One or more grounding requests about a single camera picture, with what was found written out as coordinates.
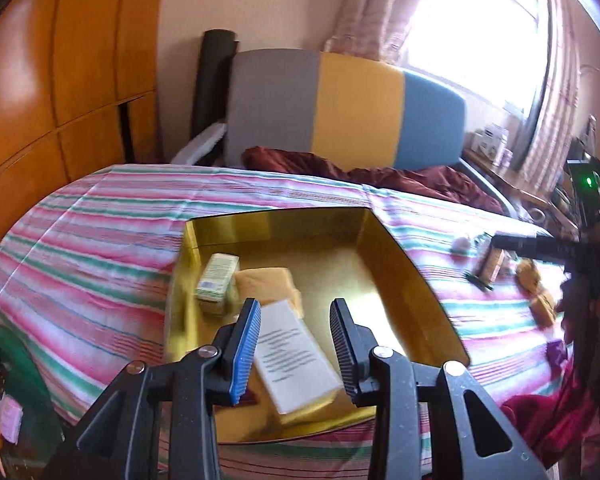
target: silver screw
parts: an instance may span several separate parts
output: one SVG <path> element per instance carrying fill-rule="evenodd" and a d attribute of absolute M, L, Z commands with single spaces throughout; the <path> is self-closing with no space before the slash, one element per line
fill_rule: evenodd
<path fill-rule="evenodd" d="M 131 361 L 125 368 L 126 373 L 138 375 L 144 372 L 144 363 L 142 361 Z"/>
<path fill-rule="evenodd" d="M 376 357 L 381 357 L 382 359 L 388 359 L 394 354 L 394 351 L 391 350 L 388 346 L 376 346 L 374 348 L 374 355 Z"/>
<path fill-rule="evenodd" d="M 198 355 L 205 359 L 216 357 L 218 355 L 218 349 L 213 345 L 204 345 L 198 348 Z"/>
<path fill-rule="evenodd" d="M 466 368 L 458 361 L 449 361 L 448 363 L 445 363 L 445 372 L 449 375 L 453 375 L 453 377 L 460 377 L 466 372 Z"/>

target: gold tray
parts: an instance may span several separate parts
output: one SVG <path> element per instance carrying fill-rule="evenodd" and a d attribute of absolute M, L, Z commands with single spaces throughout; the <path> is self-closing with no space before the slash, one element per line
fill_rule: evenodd
<path fill-rule="evenodd" d="M 277 209 L 197 218 L 187 222 L 167 299 L 164 358 L 181 359 L 211 343 L 233 322 L 203 315 L 193 294 L 213 253 L 236 254 L 241 269 L 287 267 L 302 294 L 304 322 L 338 370 L 329 307 L 344 298 L 356 323 L 378 343 L 414 362 L 441 366 L 469 357 L 427 282 L 371 210 L 359 207 Z M 282 426 L 252 370 L 258 403 L 216 412 L 218 442 L 268 442 L 307 436 L 374 415 L 356 408 L 342 390 L 329 404 Z"/>

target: multicolored headboard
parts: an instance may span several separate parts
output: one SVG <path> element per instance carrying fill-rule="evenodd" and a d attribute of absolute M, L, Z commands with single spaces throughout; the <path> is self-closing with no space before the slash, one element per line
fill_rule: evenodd
<path fill-rule="evenodd" d="M 313 152 L 343 170 L 419 170 L 460 159 L 464 99 L 420 74 L 307 50 L 235 56 L 225 162 L 252 146 Z"/>

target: window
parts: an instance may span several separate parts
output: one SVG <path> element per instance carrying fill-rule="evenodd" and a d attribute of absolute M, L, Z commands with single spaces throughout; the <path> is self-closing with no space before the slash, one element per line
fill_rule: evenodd
<path fill-rule="evenodd" d="M 528 114 L 540 79 L 538 0 L 422 0 L 412 23 L 408 66 Z"/>

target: striped tablecloth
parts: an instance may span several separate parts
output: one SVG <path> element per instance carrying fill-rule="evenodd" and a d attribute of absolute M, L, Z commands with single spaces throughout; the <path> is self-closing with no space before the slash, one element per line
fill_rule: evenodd
<path fill-rule="evenodd" d="M 275 173 L 190 166 L 113 166 L 63 187 L 0 244 L 0 324 L 26 342 L 58 412 L 75 422 L 129 360 L 162 358 L 164 305 L 187 219 L 266 208 L 366 206 L 432 286 L 496 402 L 557 388 L 547 340 L 513 278 L 481 292 L 450 245 L 460 234 L 536 228 L 390 190 Z M 556 296 L 559 268 L 542 266 Z M 373 427 L 287 443 L 221 446 L 225 478 L 366 478 Z M 423 464 L 430 467 L 428 421 Z"/>

